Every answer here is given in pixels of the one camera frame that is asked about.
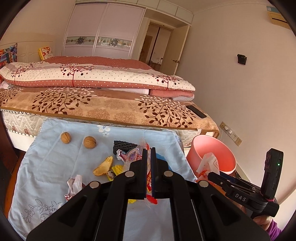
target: blue tablecloth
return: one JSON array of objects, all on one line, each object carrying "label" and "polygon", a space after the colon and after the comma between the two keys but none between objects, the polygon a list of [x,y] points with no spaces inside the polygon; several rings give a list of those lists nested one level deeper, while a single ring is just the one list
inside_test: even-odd
[{"label": "blue tablecloth", "polygon": [[[64,144],[60,138],[65,131],[72,137],[69,144]],[[84,147],[86,136],[96,139],[94,149]],[[26,239],[33,228],[65,203],[69,178],[79,174],[84,184],[93,180],[107,182],[106,175],[96,177],[93,170],[113,155],[114,140],[138,144],[143,138],[150,147],[156,147],[156,152],[166,159],[173,171],[195,181],[178,136],[173,132],[48,119],[19,168],[9,222]],[[123,164],[115,156],[113,160],[113,165]],[[169,200],[158,200],[157,205],[147,200],[129,204],[123,240],[173,240]]]}]

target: pink trash can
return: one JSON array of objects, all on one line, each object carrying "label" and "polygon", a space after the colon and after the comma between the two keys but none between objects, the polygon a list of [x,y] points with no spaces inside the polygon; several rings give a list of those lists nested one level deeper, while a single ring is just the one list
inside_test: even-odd
[{"label": "pink trash can", "polygon": [[212,152],[217,158],[220,171],[231,174],[235,170],[237,166],[235,157],[224,143],[211,136],[198,135],[193,138],[186,157],[195,175],[203,156],[209,152]]}]

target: round metal pivot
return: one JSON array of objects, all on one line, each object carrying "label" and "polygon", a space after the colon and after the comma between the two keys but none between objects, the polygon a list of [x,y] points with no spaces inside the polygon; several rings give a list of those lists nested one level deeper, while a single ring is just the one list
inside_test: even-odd
[{"label": "round metal pivot", "polygon": [[100,183],[97,182],[97,181],[93,181],[93,182],[91,182],[91,183],[89,184],[89,186],[90,186],[91,188],[97,188],[98,186],[100,186]]},{"label": "round metal pivot", "polygon": [[209,185],[209,183],[207,181],[205,181],[205,180],[202,180],[202,181],[199,182],[199,185],[201,187],[203,187],[203,188],[206,188]]},{"label": "round metal pivot", "polygon": [[133,177],[135,175],[135,173],[133,172],[133,171],[127,171],[126,173],[125,173],[125,176],[126,177]]},{"label": "round metal pivot", "polygon": [[166,177],[171,177],[174,173],[172,171],[165,171],[163,173]]}]

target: yellow pillow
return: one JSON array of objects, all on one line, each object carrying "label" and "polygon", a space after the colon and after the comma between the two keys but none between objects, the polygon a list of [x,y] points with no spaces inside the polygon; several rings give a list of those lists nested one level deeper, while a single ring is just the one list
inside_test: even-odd
[{"label": "yellow pillow", "polygon": [[54,55],[52,54],[52,48],[50,46],[43,47],[38,49],[39,56],[42,61],[52,58]]}]

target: sliding wardrobe door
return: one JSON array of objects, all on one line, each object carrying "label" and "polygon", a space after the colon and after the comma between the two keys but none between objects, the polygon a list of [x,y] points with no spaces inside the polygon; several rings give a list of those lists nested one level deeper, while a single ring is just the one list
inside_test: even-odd
[{"label": "sliding wardrobe door", "polygon": [[93,56],[128,59],[145,9],[108,4]]},{"label": "sliding wardrobe door", "polygon": [[78,4],[72,13],[63,55],[91,56],[106,3]]}]

